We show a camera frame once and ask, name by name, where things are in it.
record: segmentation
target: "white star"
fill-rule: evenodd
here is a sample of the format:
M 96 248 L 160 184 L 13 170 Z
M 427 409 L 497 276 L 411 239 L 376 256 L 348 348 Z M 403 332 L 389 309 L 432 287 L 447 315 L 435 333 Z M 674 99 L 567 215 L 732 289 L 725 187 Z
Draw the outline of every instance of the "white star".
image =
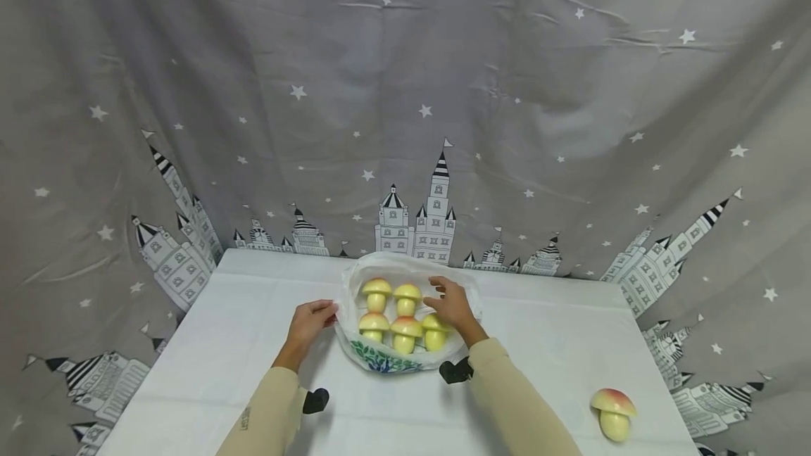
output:
M 695 30 L 684 29 L 684 33 L 681 36 L 679 36 L 679 39 L 681 39 L 682 44 L 688 44 L 688 42 L 696 40 L 695 35 L 696 35 Z
M 300 87 L 296 87 L 295 84 L 290 84 L 290 87 L 293 87 L 293 91 L 290 92 L 290 95 L 293 95 L 293 97 L 295 97 L 297 101 L 300 101 L 302 100 L 303 97 L 306 97 L 306 94 L 304 93 L 303 84 Z
M 113 240 L 113 231 L 115 231 L 115 229 L 111 229 L 110 227 L 107 227 L 107 224 L 105 224 L 101 228 L 101 231 L 96 231 L 96 234 L 98 236 L 101 236 L 102 241 L 112 241 Z
M 743 157 L 743 154 L 749 151 L 749 148 L 744 148 L 741 145 L 736 146 L 730 150 L 732 155 L 730 157 Z
M 100 122 L 103 122 L 103 116 L 110 115 L 110 113 L 101 109 L 101 106 L 96 106 L 95 108 L 90 108 L 90 115 L 91 118 L 97 118 Z

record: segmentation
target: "gray curtain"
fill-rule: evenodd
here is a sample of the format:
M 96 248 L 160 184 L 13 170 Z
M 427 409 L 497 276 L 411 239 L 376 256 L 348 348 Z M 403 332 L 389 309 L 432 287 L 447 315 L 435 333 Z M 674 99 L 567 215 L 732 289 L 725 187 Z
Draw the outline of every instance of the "gray curtain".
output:
M 2 452 L 95 454 L 227 247 L 617 282 L 697 450 L 805 452 L 810 4 L 0 0 Z

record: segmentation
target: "red-yellow mushroom cap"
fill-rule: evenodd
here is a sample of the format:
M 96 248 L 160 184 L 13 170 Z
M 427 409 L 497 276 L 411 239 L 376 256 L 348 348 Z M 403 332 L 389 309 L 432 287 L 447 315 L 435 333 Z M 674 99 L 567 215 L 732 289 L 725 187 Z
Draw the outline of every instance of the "red-yellow mushroom cap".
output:
M 634 407 L 631 398 L 628 398 L 627 394 L 622 391 L 613 390 L 613 388 L 602 388 L 602 390 L 594 393 L 594 396 L 591 397 L 591 406 L 603 412 L 636 417 L 636 407 Z
M 414 284 L 402 284 L 394 290 L 394 297 L 397 299 L 407 298 L 409 300 L 420 301 L 422 300 L 422 291 L 420 287 Z
M 451 327 L 443 324 L 439 317 L 436 316 L 436 313 L 429 313 L 422 319 L 422 328 L 431 331 L 444 331 L 446 333 L 452 330 Z
M 391 323 L 391 332 L 412 338 L 419 338 L 422 336 L 422 325 L 420 321 L 414 317 L 397 317 L 394 322 Z
M 382 313 L 367 313 L 360 318 L 358 328 L 361 331 L 387 331 L 389 330 L 389 319 Z
M 363 284 L 361 289 L 363 294 L 391 294 L 391 285 L 383 279 L 372 279 Z

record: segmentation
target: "table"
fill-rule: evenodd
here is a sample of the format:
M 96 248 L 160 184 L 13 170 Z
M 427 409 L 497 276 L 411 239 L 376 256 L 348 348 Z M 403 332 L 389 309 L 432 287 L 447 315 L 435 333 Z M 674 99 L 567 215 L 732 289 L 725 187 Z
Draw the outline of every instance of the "table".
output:
M 293 308 L 337 297 L 351 260 L 229 249 L 118 421 L 100 456 L 214 456 L 268 370 Z M 584 456 L 695 456 L 678 410 L 619 286 L 465 270 L 482 324 L 559 414 Z M 302 366 L 331 393 L 306 415 L 288 455 L 506 456 L 465 384 L 438 372 L 380 376 L 352 363 L 331 331 Z M 617 445 L 589 402 L 624 391 L 639 417 Z

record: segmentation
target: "star print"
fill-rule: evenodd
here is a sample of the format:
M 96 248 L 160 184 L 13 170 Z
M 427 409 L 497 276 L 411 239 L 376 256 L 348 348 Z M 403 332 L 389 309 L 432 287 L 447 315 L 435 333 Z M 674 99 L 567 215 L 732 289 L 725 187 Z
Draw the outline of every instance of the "star print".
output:
M 684 29 L 684 33 L 681 36 L 679 36 L 679 39 L 681 39 L 682 44 L 688 44 L 688 42 L 696 40 L 695 35 L 696 35 L 695 30 Z
M 101 236 L 102 241 L 112 241 L 113 231 L 115 231 L 115 229 L 111 229 L 110 227 L 107 227 L 107 224 L 105 224 L 101 228 L 101 231 L 96 231 L 96 234 L 98 236 Z
M 90 108 L 90 116 L 91 118 L 97 118 L 100 122 L 103 122 L 103 117 L 105 115 L 110 115 L 107 111 L 101 109 L 101 106 L 96 106 L 95 108 Z
M 303 97 L 306 97 L 306 94 L 304 93 L 303 84 L 300 87 L 296 87 L 295 84 L 290 84 L 290 87 L 293 87 L 293 91 L 290 92 L 290 95 L 293 95 L 293 97 L 295 97 L 297 101 L 300 101 L 302 100 Z
M 17 428 L 23 425 L 23 417 L 22 415 L 18 415 L 17 419 L 14 420 L 14 424 L 11 425 L 11 431 L 15 431 Z
M 741 145 L 736 146 L 730 150 L 732 155 L 730 157 L 743 157 L 743 154 L 749 151 L 749 148 L 744 148 Z

